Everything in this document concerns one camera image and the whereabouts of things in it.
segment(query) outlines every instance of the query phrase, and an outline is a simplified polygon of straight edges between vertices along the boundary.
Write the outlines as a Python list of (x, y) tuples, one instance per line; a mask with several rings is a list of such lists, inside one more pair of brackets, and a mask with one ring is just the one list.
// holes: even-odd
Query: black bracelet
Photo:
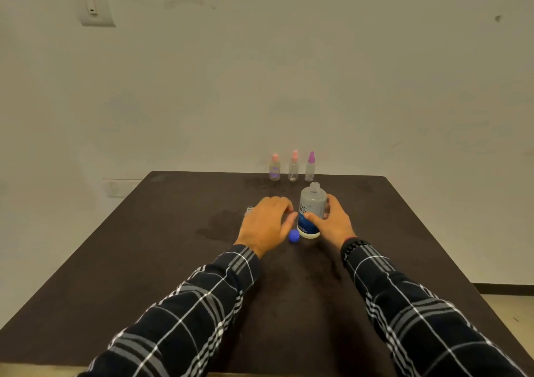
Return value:
[(341, 261), (343, 266), (347, 266), (347, 258), (352, 250), (358, 246), (369, 245), (369, 242), (359, 238), (349, 238), (341, 246)]

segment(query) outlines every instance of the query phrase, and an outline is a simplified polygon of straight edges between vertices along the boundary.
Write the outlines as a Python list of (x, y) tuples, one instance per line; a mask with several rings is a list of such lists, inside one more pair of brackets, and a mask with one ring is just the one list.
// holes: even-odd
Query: plaid shirt sleeve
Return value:
[(259, 259), (234, 245), (118, 333), (79, 377), (199, 376), (259, 276)]
[(347, 240), (341, 258), (398, 375), (525, 376), (453, 304), (395, 270), (367, 242)]

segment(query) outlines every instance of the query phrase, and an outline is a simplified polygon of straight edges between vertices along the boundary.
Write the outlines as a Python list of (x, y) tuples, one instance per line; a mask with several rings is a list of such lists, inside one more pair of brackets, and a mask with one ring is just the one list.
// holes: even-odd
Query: hand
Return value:
[(341, 249), (344, 241), (356, 237), (356, 234), (352, 230), (349, 216), (343, 211), (337, 198), (331, 194), (327, 194), (327, 196), (326, 211), (328, 212), (330, 208), (330, 214), (324, 214), (324, 218), (320, 219), (312, 212), (307, 212), (304, 217), (310, 220), (332, 245), (335, 245), (337, 249)]
[[(285, 212), (290, 214), (282, 224)], [(286, 239), (296, 218), (297, 212), (288, 198), (265, 197), (244, 216), (235, 245), (246, 245), (261, 258)]]

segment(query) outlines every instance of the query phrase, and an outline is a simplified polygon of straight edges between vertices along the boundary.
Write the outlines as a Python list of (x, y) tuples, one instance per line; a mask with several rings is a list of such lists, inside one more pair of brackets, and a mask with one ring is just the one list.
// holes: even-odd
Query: table surface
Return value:
[[(316, 180), (360, 237), (534, 374), (534, 361), (386, 178)], [(257, 173), (151, 172), (0, 331), (0, 361), (89, 364), (115, 333), (229, 248), (247, 206), (284, 195), (297, 207), (306, 185)], [(284, 242), (262, 270), (212, 371), (394, 375), (338, 252), (321, 237)]]

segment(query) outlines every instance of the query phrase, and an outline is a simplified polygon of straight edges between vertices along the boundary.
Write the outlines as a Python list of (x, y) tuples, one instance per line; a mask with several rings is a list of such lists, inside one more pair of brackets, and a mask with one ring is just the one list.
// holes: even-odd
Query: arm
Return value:
[[(290, 212), (284, 224), (281, 218)], [(259, 258), (281, 243), (296, 218), (286, 198), (264, 198), (244, 217), (236, 244), (116, 334), (79, 377), (203, 374), (224, 331), (259, 276)]]
[(398, 375), (524, 376), (450, 302), (398, 272), (352, 230), (337, 199), (329, 195), (330, 214), (314, 222), (341, 251), (345, 268), (365, 300), (367, 314), (391, 352)]

